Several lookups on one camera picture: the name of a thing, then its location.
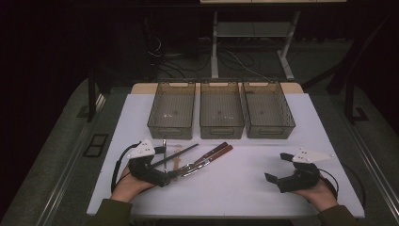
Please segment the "person's left hand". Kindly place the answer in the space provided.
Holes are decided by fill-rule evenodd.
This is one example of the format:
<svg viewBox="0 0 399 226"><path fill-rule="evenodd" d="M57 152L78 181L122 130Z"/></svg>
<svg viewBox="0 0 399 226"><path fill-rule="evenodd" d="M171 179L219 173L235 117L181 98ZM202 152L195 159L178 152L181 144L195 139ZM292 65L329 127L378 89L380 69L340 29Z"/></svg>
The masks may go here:
<svg viewBox="0 0 399 226"><path fill-rule="evenodd" d="M152 187L153 184L136 179L126 167L110 199L118 202L131 202L138 194Z"/></svg>

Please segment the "grey metal-legged desk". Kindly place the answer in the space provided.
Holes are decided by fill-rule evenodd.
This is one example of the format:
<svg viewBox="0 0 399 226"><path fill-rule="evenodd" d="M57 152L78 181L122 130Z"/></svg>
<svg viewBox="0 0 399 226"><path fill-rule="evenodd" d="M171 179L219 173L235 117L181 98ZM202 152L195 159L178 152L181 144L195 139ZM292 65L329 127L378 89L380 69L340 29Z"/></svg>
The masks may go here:
<svg viewBox="0 0 399 226"><path fill-rule="evenodd" d="M295 76L287 59L302 14L313 7L345 3L346 0L199 0L213 8L211 73L218 78L218 43L225 38L283 38L277 50L279 64L288 81Z"/></svg>

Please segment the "smoky translucent plastic bin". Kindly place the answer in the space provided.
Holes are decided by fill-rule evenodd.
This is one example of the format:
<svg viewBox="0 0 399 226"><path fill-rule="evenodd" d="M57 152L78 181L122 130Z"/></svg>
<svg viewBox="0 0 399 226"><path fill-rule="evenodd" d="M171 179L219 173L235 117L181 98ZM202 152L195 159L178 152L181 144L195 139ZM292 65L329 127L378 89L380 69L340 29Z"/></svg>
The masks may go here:
<svg viewBox="0 0 399 226"><path fill-rule="evenodd" d="M152 138L191 139L195 97L193 82L160 82L147 123Z"/></svg>
<svg viewBox="0 0 399 226"><path fill-rule="evenodd" d="M237 82L200 84L199 127L202 139L240 139L244 125Z"/></svg>
<svg viewBox="0 0 399 226"><path fill-rule="evenodd" d="M291 135L295 120L279 82L244 82L241 97L248 138Z"/></svg>

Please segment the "person's right hand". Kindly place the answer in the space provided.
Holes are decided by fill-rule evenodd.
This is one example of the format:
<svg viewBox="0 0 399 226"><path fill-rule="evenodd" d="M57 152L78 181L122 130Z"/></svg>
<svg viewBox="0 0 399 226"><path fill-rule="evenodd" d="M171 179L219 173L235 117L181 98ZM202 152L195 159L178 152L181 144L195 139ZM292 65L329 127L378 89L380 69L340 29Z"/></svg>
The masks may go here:
<svg viewBox="0 0 399 226"><path fill-rule="evenodd" d="M308 189L296 190L294 194L306 199L318 212L328 210L338 205L338 201L335 199L333 193L322 180L319 180L316 186Z"/></svg>

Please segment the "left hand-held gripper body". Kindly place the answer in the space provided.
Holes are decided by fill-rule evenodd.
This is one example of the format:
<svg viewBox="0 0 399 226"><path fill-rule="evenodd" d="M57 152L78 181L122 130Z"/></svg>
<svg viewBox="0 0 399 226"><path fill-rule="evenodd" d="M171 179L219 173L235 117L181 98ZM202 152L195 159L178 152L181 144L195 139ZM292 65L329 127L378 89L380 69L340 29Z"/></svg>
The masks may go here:
<svg viewBox="0 0 399 226"><path fill-rule="evenodd" d="M128 149L126 156L128 168L136 179L156 186L163 186L164 173L152 166L152 160L156 155L157 152L152 142L146 138Z"/></svg>

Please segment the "black floor socket frame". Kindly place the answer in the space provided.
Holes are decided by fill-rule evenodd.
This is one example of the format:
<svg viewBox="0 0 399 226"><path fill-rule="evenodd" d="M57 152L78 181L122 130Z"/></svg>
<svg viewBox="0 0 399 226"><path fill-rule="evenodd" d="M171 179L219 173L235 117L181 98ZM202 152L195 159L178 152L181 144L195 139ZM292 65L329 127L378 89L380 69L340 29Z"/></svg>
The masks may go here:
<svg viewBox="0 0 399 226"><path fill-rule="evenodd" d="M84 157L99 157L108 139L108 134L94 134L83 152Z"/></svg>

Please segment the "black metal stand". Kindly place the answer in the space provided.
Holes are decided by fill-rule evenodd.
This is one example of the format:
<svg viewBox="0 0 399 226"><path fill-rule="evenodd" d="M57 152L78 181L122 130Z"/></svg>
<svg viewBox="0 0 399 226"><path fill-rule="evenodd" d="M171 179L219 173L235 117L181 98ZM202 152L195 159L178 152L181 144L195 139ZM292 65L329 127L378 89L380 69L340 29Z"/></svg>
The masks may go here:
<svg viewBox="0 0 399 226"><path fill-rule="evenodd" d="M94 71L88 72L88 122L91 122L103 104L104 96Z"/></svg>
<svg viewBox="0 0 399 226"><path fill-rule="evenodd" d="M302 84L308 89L329 78L327 92L344 93L344 115L350 122L360 121L354 114L355 88L366 92L389 123L399 125L399 18L388 14L358 23L361 33L345 57L330 69Z"/></svg>

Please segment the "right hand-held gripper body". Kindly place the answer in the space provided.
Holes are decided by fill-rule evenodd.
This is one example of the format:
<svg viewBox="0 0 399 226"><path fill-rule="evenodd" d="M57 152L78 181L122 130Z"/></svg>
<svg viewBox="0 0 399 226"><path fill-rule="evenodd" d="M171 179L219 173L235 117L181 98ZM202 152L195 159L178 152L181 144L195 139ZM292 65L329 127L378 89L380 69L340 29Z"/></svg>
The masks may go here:
<svg viewBox="0 0 399 226"><path fill-rule="evenodd" d="M290 176L279 178L277 186L281 193L308 189L317 185L321 179L320 170L316 162L333 159L331 154L311 151L300 148L293 154L294 173Z"/></svg>

